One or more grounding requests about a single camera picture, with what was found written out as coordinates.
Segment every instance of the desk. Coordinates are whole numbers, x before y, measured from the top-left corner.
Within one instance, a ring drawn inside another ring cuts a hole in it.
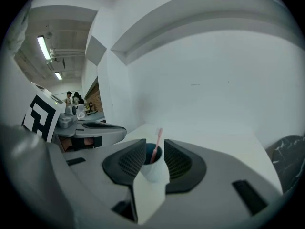
[[[144,124],[130,132],[121,142],[146,138],[147,143],[156,143],[156,129],[157,126],[155,125]],[[253,134],[239,136],[207,134],[190,131],[183,127],[169,128],[165,126],[159,144],[163,150],[163,155],[165,139],[186,142],[232,155],[269,181],[282,194],[282,187],[276,170],[264,148]],[[161,175],[162,179],[158,184],[150,183],[141,173],[134,180],[134,196],[139,224],[144,224],[165,200],[165,186],[169,182],[169,173],[165,162]]]

